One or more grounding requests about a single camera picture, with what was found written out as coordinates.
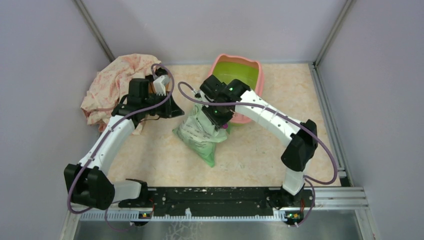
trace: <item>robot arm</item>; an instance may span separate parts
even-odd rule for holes
[[[211,75],[200,86],[198,96],[213,103],[237,102],[264,106],[264,108],[259,108],[241,104],[236,106],[205,105],[202,107],[202,111],[218,129],[226,124],[233,117],[234,113],[238,113],[249,117],[265,129],[271,131],[281,141],[282,145],[286,147],[281,156],[281,161],[287,167],[282,188],[292,196],[296,196],[303,189],[305,184],[304,175],[309,159],[314,156],[315,149],[318,146],[317,142],[309,134],[301,130],[298,126],[278,117],[277,113],[284,116],[287,115],[264,101],[240,80],[234,79],[226,85]],[[267,111],[265,108],[270,108],[275,113]],[[289,118],[303,125],[315,135],[317,134],[317,126],[312,120],[307,120],[303,123],[297,119]]]
[[[125,115],[152,107],[163,101],[166,96],[166,84],[170,81],[167,75],[156,80],[135,78],[129,82],[128,95],[122,97],[120,103],[112,111],[109,123],[91,150],[78,164],[68,164],[64,177],[68,192],[82,166],[88,164],[72,189],[71,202],[101,210],[107,209],[112,203],[134,201],[135,206],[143,206],[147,201],[147,184],[140,180],[127,179],[110,182],[107,178],[111,164],[127,137],[134,131],[146,115],[160,118],[174,118],[184,115],[172,96],[162,105],[150,111],[140,112],[123,119]],[[153,84],[155,93],[149,93],[149,85]]]

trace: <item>towel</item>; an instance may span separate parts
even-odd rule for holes
[[[130,80],[151,75],[150,67],[158,63],[160,61],[152,55],[130,54],[119,56],[98,72],[81,104],[87,124],[98,124],[99,132],[103,132],[112,116],[112,110],[128,94]],[[143,124],[139,124],[133,134],[139,135],[142,129]]]

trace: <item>bag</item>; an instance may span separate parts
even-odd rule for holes
[[[215,125],[202,111],[202,104],[195,103],[188,118],[172,132],[194,150],[211,168],[215,166],[217,143],[227,139],[226,130]]]

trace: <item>white wall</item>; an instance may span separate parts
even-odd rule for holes
[[[382,239],[423,239],[424,1],[358,0],[319,69]]]
[[[113,54],[314,61],[346,0],[84,0]]]
[[[79,106],[108,61],[71,0],[0,1],[0,239],[58,239],[63,170],[94,143]]]

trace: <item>cable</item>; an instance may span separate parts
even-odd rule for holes
[[[310,135],[313,139],[315,139],[315,140],[319,143],[319,145],[321,145],[321,146],[322,146],[322,148],[325,150],[325,152],[328,154],[328,157],[329,157],[329,158],[330,158],[330,160],[331,160],[332,167],[333,167],[333,172],[334,172],[332,179],[331,179],[330,181],[327,181],[327,182],[317,180],[317,179],[315,179],[315,178],[313,178],[313,177],[310,177],[310,176],[308,176],[308,175],[304,175],[303,177],[304,177],[305,179],[309,179],[309,180],[311,180],[311,181],[314,181],[314,182],[319,183],[319,184],[322,184],[322,185],[330,185],[330,184],[332,184],[332,183],[334,183],[334,182],[336,181],[336,179],[337,179],[337,172],[338,172],[338,171],[337,171],[337,164],[336,164],[336,160],[335,160],[335,158],[333,157],[333,154],[331,153],[331,151],[329,150],[329,148],[328,148],[328,147],[327,147],[327,146],[323,143],[323,141],[321,141],[321,140],[317,137],[317,135],[315,135],[313,132],[311,132],[309,129],[307,129],[307,128],[306,128],[306,127],[304,127],[303,125],[301,125],[301,124],[299,124],[299,123],[297,123],[297,122],[293,121],[293,120],[292,120],[292,119],[290,119],[289,117],[284,116],[283,114],[281,114],[281,113],[280,113],[280,112],[278,112],[278,111],[275,111],[274,109],[271,109],[271,108],[265,107],[265,106],[260,105],[260,104],[249,103],[249,102],[205,102],[205,101],[199,101],[199,100],[197,100],[197,99],[194,99],[194,98],[192,98],[192,97],[188,96],[185,92],[183,92],[183,90],[181,89],[181,85],[185,85],[185,86],[189,87],[192,91],[194,90],[194,89],[193,89],[193,87],[192,87],[192,86],[190,86],[187,82],[184,82],[184,81],[180,81],[180,82],[178,83],[178,90],[181,92],[181,94],[182,94],[184,97],[186,97],[187,99],[189,99],[190,101],[195,102],[195,103],[197,103],[197,104],[209,105],[209,106],[236,106],[236,105],[244,105],[244,106],[250,106],[250,107],[261,108],[261,109],[265,109],[265,110],[267,110],[268,112],[271,112],[271,113],[273,113],[273,114],[276,114],[276,115],[277,115],[277,116],[279,116],[280,118],[282,118],[282,119],[286,120],[287,122],[290,122],[291,124],[295,125],[296,127],[300,128],[300,129],[302,129],[302,130],[303,130],[303,131],[305,131],[307,134],[309,134],[309,135]]]
[[[141,124],[142,122],[146,122],[146,121],[156,121],[156,120],[159,120],[161,117],[160,116],[158,116],[157,118],[152,118],[152,119],[143,119],[143,120],[141,120],[140,122],[139,122],[139,124]]]
[[[315,206],[315,187],[314,185],[312,185],[312,182],[310,182],[308,179],[305,179],[305,182],[307,182],[310,185],[310,188],[312,189],[312,202],[310,204],[309,211],[307,211],[302,221],[300,221],[299,223],[295,223],[294,225],[289,225],[290,227],[300,227],[306,221],[306,219],[308,219],[309,215],[312,212],[312,208],[314,208]]]
[[[153,207],[151,208],[150,217],[146,217],[146,218],[148,218],[148,219],[152,217],[152,214],[153,214],[153,212],[155,211],[155,202],[153,202],[153,200],[152,200],[152,199],[149,199],[149,201],[153,203]],[[106,222],[106,224],[109,226],[109,228],[111,228],[112,230],[115,230],[115,231],[117,231],[117,232],[128,232],[128,231],[129,231],[132,227],[134,227],[134,226],[135,226],[135,224],[132,224],[131,226],[129,226],[128,228],[125,228],[125,229],[118,229],[118,228],[114,228],[114,227],[111,225],[111,223],[108,221],[108,210],[109,210],[109,208],[108,208],[108,209],[106,209],[106,210],[104,211],[104,221],[105,221],[105,222]]]
[[[105,211],[104,211],[104,221],[106,222],[106,224],[109,226],[109,228],[111,228],[112,230],[115,230],[115,231],[117,231],[117,232],[121,232],[121,233],[123,233],[123,232],[128,232],[132,227],[134,227],[134,224],[131,224],[128,228],[125,228],[125,229],[118,229],[118,228],[114,228],[112,225],[111,225],[111,223],[108,221],[108,210],[109,210],[109,208],[108,209],[106,209]]]
[[[305,200],[302,198],[300,199],[300,212],[303,213],[305,209]]]
[[[122,121],[124,121],[125,119],[128,119],[129,117],[131,117],[131,116],[133,116],[133,115],[135,115],[135,114],[139,114],[139,113],[142,113],[142,112],[145,112],[145,111],[149,111],[149,110],[152,110],[152,109],[155,109],[155,108],[157,108],[157,107],[159,107],[160,105],[162,105],[162,104],[164,104],[164,103],[166,103],[169,99],[170,99],[170,97],[171,97],[171,95],[172,95],[172,93],[173,93],[173,91],[174,91],[174,87],[175,87],[175,81],[174,81],[174,76],[172,75],[172,73],[171,73],[171,71],[167,68],[167,67],[165,67],[164,65],[162,65],[162,64],[160,64],[160,63],[154,63],[154,64],[152,64],[151,65],[151,69],[152,69],[152,74],[153,74],[153,76],[155,77],[155,78],[157,78],[157,76],[156,76],[156,74],[155,74],[155,72],[153,71],[153,69],[154,69],[154,67],[156,67],[156,66],[159,66],[159,67],[161,67],[161,68],[163,68],[163,69],[165,69],[166,71],[167,71],[167,73],[168,73],[168,75],[169,75],[169,78],[171,79],[171,82],[172,82],[172,87],[171,87],[171,89],[170,89],[170,91],[169,91],[169,93],[167,94],[167,96],[165,97],[165,99],[163,99],[161,102],[159,102],[158,104],[155,104],[155,105],[153,105],[153,106],[149,106],[149,107],[146,107],[146,108],[143,108],[143,109],[140,109],[140,110],[137,110],[137,111],[133,111],[133,112],[130,112],[130,113],[128,113],[127,115],[125,115],[123,118],[121,118],[121,119],[119,119],[114,125],[112,125],[112,127],[104,134],[104,136],[103,136],[103,138],[100,140],[100,142],[98,143],[98,145],[95,147],[95,149],[94,149],[94,151],[92,152],[92,154],[90,155],[90,157],[89,157],[89,159],[87,160],[87,162],[85,163],[85,165],[81,168],[81,170],[79,170],[79,172],[78,172],[78,174],[75,176],[75,178],[74,178],[74,180],[73,180],[73,182],[72,182],[72,184],[71,184],[71,186],[70,186],[70,188],[69,188],[69,192],[68,192],[68,195],[67,195],[67,200],[66,200],[66,205],[67,205],[67,209],[71,212],[71,213],[73,213],[73,214],[82,214],[82,213],[85,213],[85,212],[87,212],[88,210],[90,210],[91,209],[91,207],[88,207],[88,208],[86,208],[86,209],[84,209],[84,210],[81,210],[81,211],[75,211],[74,209],[72,209],[72,206],[71,206],[71,198],[72,198],[72,193],[74,192],[74,189],[75,189],[75,186],[77,185],[77,182],[78,182],[78,179],[80,179],[80,177],[81,177],[81,175],[83,174],[83,172],[84,172],[84,170],[88,167],[88,165],[90,165],[90,163],[95,159],[95,156],[96,156],[96,154],[97,154],[97,152],[99,151],[99,149],[100,149],[100,147],[103,145],[103,143],[105,142],[105,140],[106,140],[106,138],[109,136],[109,134],[111,134],[111,132],[120,124],[120,123],[122,123]]]
[[[208,100],[210,103],[212,103],[213,101],[211,100],[211,99],[209,99],[209,97],[208,96],[204,96],[204,98],[206,99],[206,100]]]

